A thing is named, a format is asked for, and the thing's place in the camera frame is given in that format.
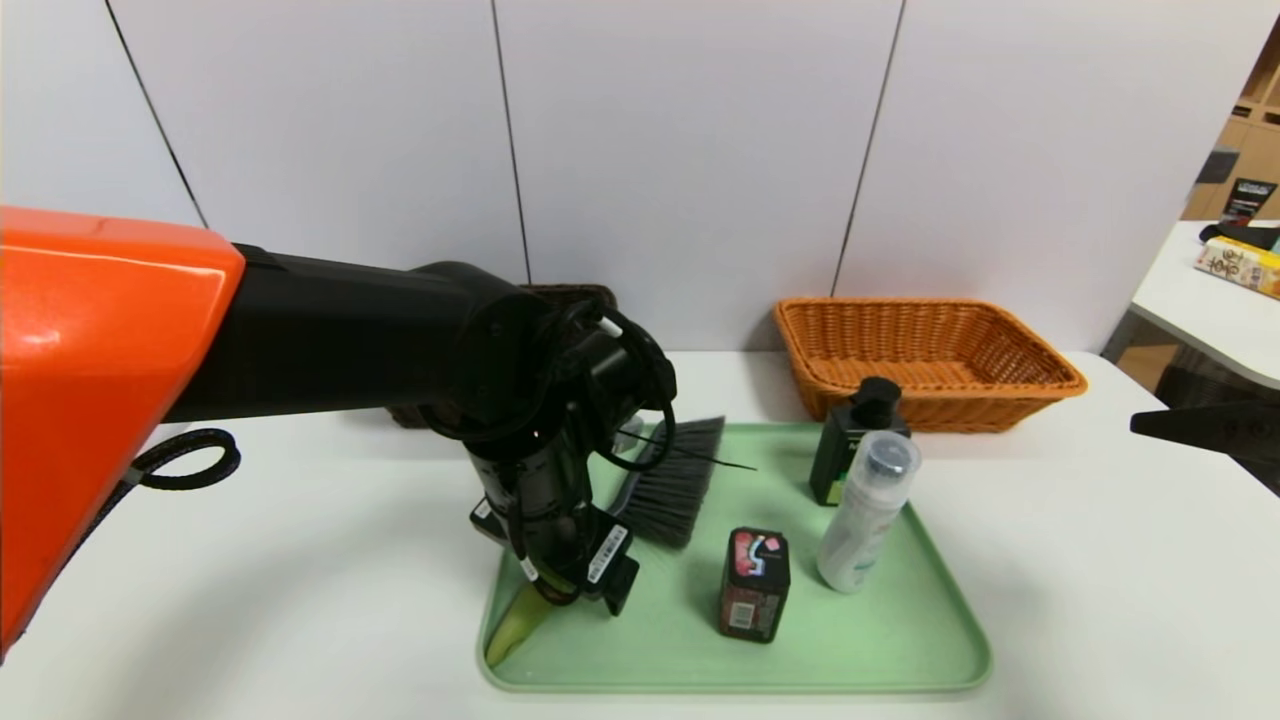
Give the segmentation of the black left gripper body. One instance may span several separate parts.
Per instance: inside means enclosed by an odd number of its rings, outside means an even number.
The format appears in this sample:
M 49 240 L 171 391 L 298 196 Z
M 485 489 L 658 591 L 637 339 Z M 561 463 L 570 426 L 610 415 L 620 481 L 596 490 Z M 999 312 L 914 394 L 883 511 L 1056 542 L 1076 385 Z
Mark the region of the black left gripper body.
M 600 601 L 603 577 L 634 536 L 594 503 L 589 454 L 539 451 L 520 461 L 470 454 L 484 497 L 472 528 L 516 561 L 545 601 Z

